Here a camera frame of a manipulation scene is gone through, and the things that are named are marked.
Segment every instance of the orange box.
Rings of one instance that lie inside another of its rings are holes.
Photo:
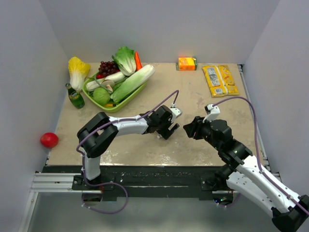
[[[194,57],[179,57],[176,63],[176,70],[193,71],[197,69],[197,59]]]

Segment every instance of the gray floor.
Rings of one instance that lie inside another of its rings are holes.
[[[115,209],[124,202],[97,208]],[[80,193],[40,194],[29,232],[277,232],[271,218],[241,197],[226,210],[198,199],[130,198],[115,215],[81,207]]]

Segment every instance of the wooden tabletop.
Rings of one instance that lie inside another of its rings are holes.
[[[150,77],[146,88],[113,117],[136,116],[156,106],[171,92],[179,89],[177,107],[183,115],[176,120],[180,125],[168,139],[157,139],[157,134],[125,135],[114,139],[107,151],[101,156],[101,165],[223,165],[217,151],[203,140],[189,139],[183,125],[192,122],[195,116],[205,116],[204,106],[216,103],[225,97],[212,98],[206,83],[202,66],[196,71],[176,71],[175,63],[152,63],[155,73]],[[92,76],[99,63],[91,63],[88,76]],[[228,64],[235,79],[240,96],[246,97],[244,86],[237,64]],[[68,97],[65,98],[56,134],[59,143],[50,153],[48,165],[81,165],[77,131],[93,116],[102,111],[85,95],[85,107],[76,109]],[[172,99],[165,105],[170,107]],[[248,104],[242,100],[230,100],[219,105],[220,119],[227,121],[232,128],[233,136],[244,143],[253,153],[254,133],[253,120]]]

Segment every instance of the mushroom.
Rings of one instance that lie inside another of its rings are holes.
[[[115,82],[111,81],[111,80],[105,80],[102,82],[102,86],[109,92],[112,93],[113,90],[112,88],[114,88],[115,86]]]

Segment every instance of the carrot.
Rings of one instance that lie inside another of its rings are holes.
[[[136,63],[136,71],[140,70],[143,67],[140,62],[139,54],[137,52],[135,52],[135,63]]]

